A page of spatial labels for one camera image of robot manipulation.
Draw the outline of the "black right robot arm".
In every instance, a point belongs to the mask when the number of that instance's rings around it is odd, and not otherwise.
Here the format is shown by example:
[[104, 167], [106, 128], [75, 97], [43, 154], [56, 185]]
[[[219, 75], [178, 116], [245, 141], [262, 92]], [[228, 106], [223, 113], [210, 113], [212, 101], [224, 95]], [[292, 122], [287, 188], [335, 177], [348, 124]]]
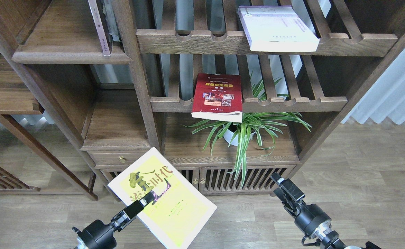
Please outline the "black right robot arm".
[[305, 194], [290, 180], [284, 179], [278, 173], [273, 173], [271, 179], [277, 183], [274, 190], [282, 201], [284, 209], [294, 218], [295, 225], [302, 230], [303, 246], [316, 246], [321, 249], [357, 249], [357, 246], [347, 246], [335, 230], [331, 229], [331, 218], [316, 204], [307, 205], [303, 198]]

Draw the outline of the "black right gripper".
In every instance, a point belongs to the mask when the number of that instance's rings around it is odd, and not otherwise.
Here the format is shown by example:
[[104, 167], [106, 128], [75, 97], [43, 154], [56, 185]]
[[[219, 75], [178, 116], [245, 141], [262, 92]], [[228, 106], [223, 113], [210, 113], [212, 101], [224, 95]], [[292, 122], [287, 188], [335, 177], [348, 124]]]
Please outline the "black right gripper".
[[332, 232], [330, 216], [316, 204], [307, 205], [303, 201], [305, 194], [291, 180], [285, 180], [277, 172], [271, 175], [271, 179], [278, 185], [276, 196], [306, 238], [323, 240]]

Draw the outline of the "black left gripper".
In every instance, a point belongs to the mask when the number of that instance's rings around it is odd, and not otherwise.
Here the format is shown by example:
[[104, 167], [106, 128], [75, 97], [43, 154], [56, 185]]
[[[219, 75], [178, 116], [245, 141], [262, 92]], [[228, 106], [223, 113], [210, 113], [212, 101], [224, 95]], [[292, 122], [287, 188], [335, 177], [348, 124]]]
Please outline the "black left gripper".
[[75, 249], [114, 249], [117, 245], [113, 234], [115, 231], [121, 231], [132, 222], [145, 206], [154, 200], [154, 192], [150, 191], [140, 200], [136, 200], [128, 205], [124, 210], [115, 215], [111, 222], [105, 225], [101, 220], [95, 220], [83, 231], [76, 227], [72, 230], [77, 234], [78, 245]]

